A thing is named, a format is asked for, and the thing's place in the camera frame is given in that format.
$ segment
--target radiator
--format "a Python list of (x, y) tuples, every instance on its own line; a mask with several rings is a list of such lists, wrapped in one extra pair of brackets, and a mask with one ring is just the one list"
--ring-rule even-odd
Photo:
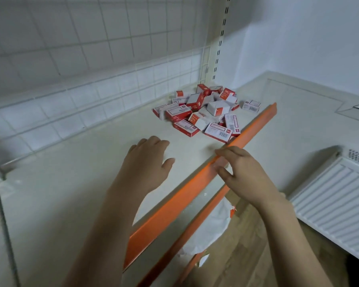
[(359, 152), (338, 151), (290, 201), (300, 220), (359, 259)]

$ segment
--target pile of boxes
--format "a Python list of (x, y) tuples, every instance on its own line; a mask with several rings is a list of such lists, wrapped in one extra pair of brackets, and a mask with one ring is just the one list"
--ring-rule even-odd
[[(259, 110), (260, 103), (249, 103), (256, 104), (250, 104), (245, 109), (255, 107), (256, 112)], [(222, 86), (200, 84), (196, 92), (177, 91), (171, 104), (156, 107), (153, 112), (161, 120), (172, 121), (174, 128), (189, 137), (204, 131), (205, 135), (227, 143), (241, 134), (237, 116), (232, 113), (238, 108), (234, 91)]]

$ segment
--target white wall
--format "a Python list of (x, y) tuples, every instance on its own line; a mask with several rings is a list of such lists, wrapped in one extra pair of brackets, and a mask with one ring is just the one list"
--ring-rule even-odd
[(271, 70), (359, 95), (359, 0), (247, 2), (230, 6), (216, 82), (237, 88)]

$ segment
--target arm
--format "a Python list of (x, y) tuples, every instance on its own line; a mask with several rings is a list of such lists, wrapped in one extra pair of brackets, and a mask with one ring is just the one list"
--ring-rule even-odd
[(168, 145), (152, 136), (130, 148), (64, 287), (120, 285), (137, 210), (144, 197), (167, 178), (175, 161), (169, 158), (162, 163)]
[(282, 287), (332, 287), (303, 234), (292, 204), (276, 189), (261, 165), (236, 146), (218, 149), (233, 168), (217, 172), (241, 198), (259, 212), (266, 226), (278, 285)]

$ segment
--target white plastic bag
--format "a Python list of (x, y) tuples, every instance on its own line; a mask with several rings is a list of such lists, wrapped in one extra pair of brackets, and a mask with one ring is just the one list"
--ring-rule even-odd
[(223, 198), (182, 247), (182, 251), (195, 255), (206, 250), (227, 229), (230, 222), (230, 211), (233, 208), (231, 203)]

